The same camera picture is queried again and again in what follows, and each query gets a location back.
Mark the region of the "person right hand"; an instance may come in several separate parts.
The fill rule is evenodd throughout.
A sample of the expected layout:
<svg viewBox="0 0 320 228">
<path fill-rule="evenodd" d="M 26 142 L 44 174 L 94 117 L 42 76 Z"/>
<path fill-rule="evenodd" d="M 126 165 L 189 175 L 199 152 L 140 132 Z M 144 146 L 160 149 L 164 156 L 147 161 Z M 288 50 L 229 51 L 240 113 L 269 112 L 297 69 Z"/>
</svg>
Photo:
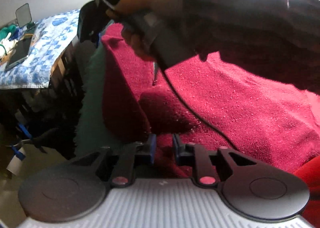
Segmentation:
<svg viewBox="0 0 320 228">
<path fill-rule="evenodd" d="M 182 15 L 182 0 L 120 0 L 114 9 L 109 8 L 106 14 L 109 18 L 117 20 L 118 14 L 129 15 L 142 10 L 152 10 L 165 18 L 178 18 Z M 154 61 L 154 58 L 145 51 L 141 35 L 123 27 L 121 36 L 137 57 L 146 62 Z"/>
</svg>

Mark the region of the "dark striped sleeve forearm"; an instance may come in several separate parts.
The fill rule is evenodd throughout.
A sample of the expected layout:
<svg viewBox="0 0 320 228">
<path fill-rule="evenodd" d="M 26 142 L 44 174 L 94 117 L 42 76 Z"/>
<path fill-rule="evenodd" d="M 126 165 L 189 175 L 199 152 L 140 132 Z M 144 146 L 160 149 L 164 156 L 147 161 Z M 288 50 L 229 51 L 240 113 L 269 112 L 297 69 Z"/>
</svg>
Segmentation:
<svg viewBox="0 0 320 228">
<path fill-rule="evenodd" d="M 182 0 L 182 31 L 201 56 L 319 93 L 319 0 Z"/>
</svg>

